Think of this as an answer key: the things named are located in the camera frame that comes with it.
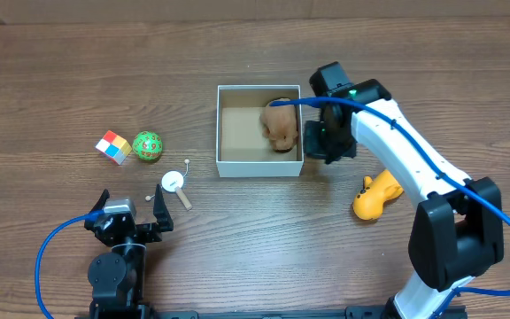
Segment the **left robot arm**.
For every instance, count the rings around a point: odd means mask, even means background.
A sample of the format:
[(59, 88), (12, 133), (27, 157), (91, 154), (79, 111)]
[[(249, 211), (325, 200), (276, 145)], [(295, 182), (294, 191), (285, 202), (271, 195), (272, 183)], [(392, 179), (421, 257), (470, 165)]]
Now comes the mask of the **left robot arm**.
[(138, 224), (134, 202), (130, 198), (111, 199), (104, 190), (92, 208), (97, 216), (84, 222), (86, 230), (111, 248), (89, 264), (91, 318), (157, 317), (153, 306), (143, 301), (146, 245), (161, 241), (164, 232), (174, 229), (174, 222), (159, 185), (153, 199), (156, 221)]

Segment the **green numbered ball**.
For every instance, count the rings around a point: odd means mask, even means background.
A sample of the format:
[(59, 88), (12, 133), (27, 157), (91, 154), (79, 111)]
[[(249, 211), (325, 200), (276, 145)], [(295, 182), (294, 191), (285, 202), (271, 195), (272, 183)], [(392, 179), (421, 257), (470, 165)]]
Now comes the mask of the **green numbered ball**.
[(163, 151), (160, 136), (152, 131), (139, 132), (132, 143), (132, 150), (140, 160), (158, 160)]

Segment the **multicoloured cube puzzle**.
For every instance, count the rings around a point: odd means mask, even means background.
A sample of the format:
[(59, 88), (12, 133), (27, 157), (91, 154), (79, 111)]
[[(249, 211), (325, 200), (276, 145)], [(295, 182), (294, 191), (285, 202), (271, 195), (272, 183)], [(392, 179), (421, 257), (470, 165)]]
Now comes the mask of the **multicoloured cube puzzle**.
[(121, 165), (132, 152), (129, 142), (111, 130), (104, 134), (95, 148), (117, 165)]

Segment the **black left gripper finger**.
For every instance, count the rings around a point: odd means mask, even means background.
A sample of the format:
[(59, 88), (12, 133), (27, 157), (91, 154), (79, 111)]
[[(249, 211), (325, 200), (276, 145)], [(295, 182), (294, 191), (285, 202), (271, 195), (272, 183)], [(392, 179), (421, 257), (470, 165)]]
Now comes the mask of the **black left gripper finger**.
[(100, 214), (103, 214), (105, 203), (109, 197), (110, 197), (109, 191), (107, 189), (104, 189), (96, 204), (88, 212), (88, 217), (98, 217)]
[(153, 215), (157, 219), (160, 232), (172, 231), (174, 229), (174, 222), (166, 207), (160, 184), (156, 186), (154, 194)]

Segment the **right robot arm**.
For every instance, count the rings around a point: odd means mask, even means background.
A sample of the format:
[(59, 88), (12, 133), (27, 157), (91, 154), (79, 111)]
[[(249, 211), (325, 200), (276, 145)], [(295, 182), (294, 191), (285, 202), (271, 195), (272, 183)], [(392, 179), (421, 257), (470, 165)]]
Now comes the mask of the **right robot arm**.
[(375, 79), (353, 84), (342, 66), (322, 66), (309, 79), (321, 102), (318, 121), (305, 124), (309, 157), (326, 163), (354, 157), (365, 145), (395, 177), (416, 213), (408, 254), (414, 272), (389, 298), (383, 318), (464, 318), (461, 307), (445, 305), (453, 289), (482, 275), (504, 257), (503, 222), (460, 191), (501, 205), (488, 177), (473, 180), (445, 160), (411, 127), (388, 90)]

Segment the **brown plush toy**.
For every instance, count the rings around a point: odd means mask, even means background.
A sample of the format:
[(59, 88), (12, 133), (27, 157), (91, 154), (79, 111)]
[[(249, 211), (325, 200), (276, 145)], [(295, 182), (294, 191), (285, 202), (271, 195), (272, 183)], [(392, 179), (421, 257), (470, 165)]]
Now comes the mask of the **brown plush toy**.
[(271, 106), (269, 102), (259, 119), (275, 152), (289, 152), (298, 141), (298, 122), (294, 105)]

